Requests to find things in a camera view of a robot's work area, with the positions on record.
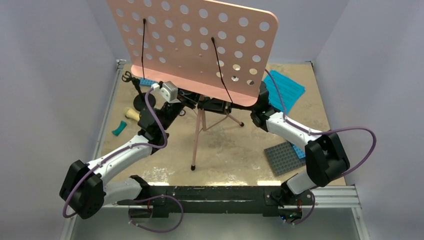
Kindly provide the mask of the beige toy microphone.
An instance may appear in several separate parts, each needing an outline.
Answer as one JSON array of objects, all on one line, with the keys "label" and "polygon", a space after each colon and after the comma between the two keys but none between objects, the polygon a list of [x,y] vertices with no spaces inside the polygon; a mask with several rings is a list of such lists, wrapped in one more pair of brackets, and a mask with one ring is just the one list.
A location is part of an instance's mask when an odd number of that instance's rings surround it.
[{"label": "beige toy microphone", "polygon": [[140,113],[139,112],[137,112],[135,109],[133,109],[132,107],[126,107],[124,110],[123,110],[123,113],[124,113],[124,116],[127,118],[127,119],[131,119],[131,120],[134,120],[134,121],[136,121],[136,122],[139,122],[140,121]]}]

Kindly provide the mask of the pink music stand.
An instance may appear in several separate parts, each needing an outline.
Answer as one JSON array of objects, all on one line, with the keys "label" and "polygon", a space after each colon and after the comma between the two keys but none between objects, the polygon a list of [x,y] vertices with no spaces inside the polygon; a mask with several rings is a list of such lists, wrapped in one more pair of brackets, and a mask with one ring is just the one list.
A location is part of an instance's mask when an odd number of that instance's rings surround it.
[{"label": "pink music stand", "polygon": [[279,27],[270,11],[216,0],[109,0],[135,77],[250,107]]}]

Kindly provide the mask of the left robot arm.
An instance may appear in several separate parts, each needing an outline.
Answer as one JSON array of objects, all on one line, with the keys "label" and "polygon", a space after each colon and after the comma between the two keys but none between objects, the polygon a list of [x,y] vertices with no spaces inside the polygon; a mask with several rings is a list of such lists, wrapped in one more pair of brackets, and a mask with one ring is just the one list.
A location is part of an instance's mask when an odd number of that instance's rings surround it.
[{"label": "left robot arm", "polygon": [[146,203],[149,191],[140,177],[131,176],[118,184],[110,181],[135,162],[166,148],[169,142],[167,129],[185,107],[194,108],[199,97],[197,93],[178,89],[176,97],[167,100],[161,108],[148,104],[141,111],[140,131],[128,142],[89,162],[74,161],[59,191],[64,200],[62,216],[71,218],[78,215],[88,219],[102,206],[112,202],[132,200],[138,205]]}]

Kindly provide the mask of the blue sheet music page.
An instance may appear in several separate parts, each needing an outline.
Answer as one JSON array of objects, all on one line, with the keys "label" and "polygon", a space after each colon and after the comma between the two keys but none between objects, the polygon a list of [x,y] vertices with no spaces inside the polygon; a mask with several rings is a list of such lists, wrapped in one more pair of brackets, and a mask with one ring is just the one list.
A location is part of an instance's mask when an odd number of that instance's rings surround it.
[{"label": "blue sheet music page", "polygon": [[288,114],[297,100],[305,93],[305,87],[276,70],[270,70],[269,72],[277,85],[276,88],[269,75],[267,75],[263,80],[269,93],[269,103],[280,111],[284,110],[278,95],[277,90],[279,90],[286,114]]}]

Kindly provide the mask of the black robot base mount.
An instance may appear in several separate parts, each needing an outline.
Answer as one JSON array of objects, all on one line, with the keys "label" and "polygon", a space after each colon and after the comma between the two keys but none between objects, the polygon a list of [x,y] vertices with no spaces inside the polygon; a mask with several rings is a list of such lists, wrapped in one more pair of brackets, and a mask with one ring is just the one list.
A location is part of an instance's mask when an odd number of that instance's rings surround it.
[{"label": "black robot base mount", "polygon": [[283,197],[281,186],[150,186],[134,200],[119,205],[148,207],[154,218],[170,213],[185,214],[259,214],[301,219],[314,203],[307,190],[297,196]]}]

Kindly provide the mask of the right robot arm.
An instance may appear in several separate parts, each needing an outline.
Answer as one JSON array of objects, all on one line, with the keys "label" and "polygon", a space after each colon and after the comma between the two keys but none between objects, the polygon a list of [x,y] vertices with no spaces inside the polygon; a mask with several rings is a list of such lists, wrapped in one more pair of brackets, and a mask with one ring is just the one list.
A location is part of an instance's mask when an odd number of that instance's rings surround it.
[{"label": "right robot arm", "polygon": [[232,108],[250,111],[250,117],[256,127],[303,148],[306,169],[281,185],[280,196],[288,204],[294,203],[307,190],[326,186],[350,168],[350,162],[338,134],[313,133],[294,127],[293,120],[270,104],[269,91],[265,83],[261,83],[257,101],[251,106],[205,97],[198,102],[197,107],[222,114],[229,113]]}]

